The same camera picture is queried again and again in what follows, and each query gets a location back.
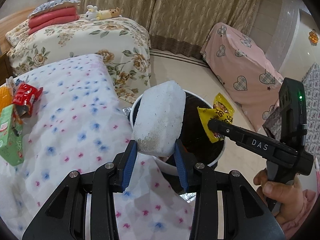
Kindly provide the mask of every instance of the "wooden nightstand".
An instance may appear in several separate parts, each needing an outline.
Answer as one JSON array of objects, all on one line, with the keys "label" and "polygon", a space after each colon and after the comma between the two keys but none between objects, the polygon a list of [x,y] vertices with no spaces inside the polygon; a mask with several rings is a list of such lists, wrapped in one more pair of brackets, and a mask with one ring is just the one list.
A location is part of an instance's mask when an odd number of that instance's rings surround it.
[{"label": "wooden nightstand", "polygon": [[0,56],[0,85],[5,83],[5,79],[13,76],[7,53]]}]

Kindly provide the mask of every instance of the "plush bunny toy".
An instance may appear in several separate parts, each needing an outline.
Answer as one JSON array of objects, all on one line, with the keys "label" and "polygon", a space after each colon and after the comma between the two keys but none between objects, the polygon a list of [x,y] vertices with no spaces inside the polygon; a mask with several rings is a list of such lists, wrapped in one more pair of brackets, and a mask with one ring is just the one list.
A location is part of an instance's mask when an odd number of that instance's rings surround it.
[{"label": "plush bunny toy", "polygon": [[121,17],[120,9],[117,7],[115,10],[105,10],[105,11],[98,11],[97,6],[88,5],[87,6],[87,13],[85,14],[85,19],[89,21],[99,21],[99,20],[106,20],[116,17]]}]

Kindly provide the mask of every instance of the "silver bolt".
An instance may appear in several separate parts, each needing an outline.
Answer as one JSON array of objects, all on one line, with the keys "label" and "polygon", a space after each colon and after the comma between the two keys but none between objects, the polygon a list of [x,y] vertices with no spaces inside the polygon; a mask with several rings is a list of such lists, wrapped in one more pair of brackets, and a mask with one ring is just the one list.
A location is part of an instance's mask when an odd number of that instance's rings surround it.
[{"label": "silver bolt", "polygon": [[75,178],[76,176],[78,176],[78,172],[77,171],[72,171],[72,172],[70,172],[69,173],[69,176],[71,177],[71,178]]},{"label": "silver bolt", "polygon": [[104,165],[104,167],[105,167],[106,169],[112,169],[114,166],[115,166],[115,165],[114,165],[113,163],[106,163],[106,164]]},{"label": "silver bolt", "polygon": [[231,171],[231,174],[234,177],[239,177],[241,173],[240,173],[240,171],[233,170],[233,171]]},{"label": "silver bolt", "polygon": [[203,163],[196,163],[196,168],[197,169],[203,169],[204,168],[204,164]]}]

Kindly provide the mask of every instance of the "window curtain panel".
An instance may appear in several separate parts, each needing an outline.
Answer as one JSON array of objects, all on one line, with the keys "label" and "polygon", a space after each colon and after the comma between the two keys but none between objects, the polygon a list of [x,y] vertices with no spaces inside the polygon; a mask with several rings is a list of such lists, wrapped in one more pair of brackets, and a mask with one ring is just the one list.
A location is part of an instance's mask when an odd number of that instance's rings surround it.
[{"label": "window curtain panel", "polygon": [[223,22],[248,35],[260,0],[80,0],[98,10],[121,8],[121,14],[144,26],[152,48],[201,58],[211,28]]}]

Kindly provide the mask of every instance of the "pink cloth with heart print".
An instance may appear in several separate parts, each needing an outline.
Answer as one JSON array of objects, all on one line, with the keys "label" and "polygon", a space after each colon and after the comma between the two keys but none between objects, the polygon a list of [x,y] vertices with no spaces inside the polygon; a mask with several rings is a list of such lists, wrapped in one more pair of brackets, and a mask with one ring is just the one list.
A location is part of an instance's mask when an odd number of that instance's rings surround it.
[{"label": "pink cloth with heart print", "polygon": [[201,54],[258,131],[279,106],[281,74],[253,40],[224,23],[212,28]]}]

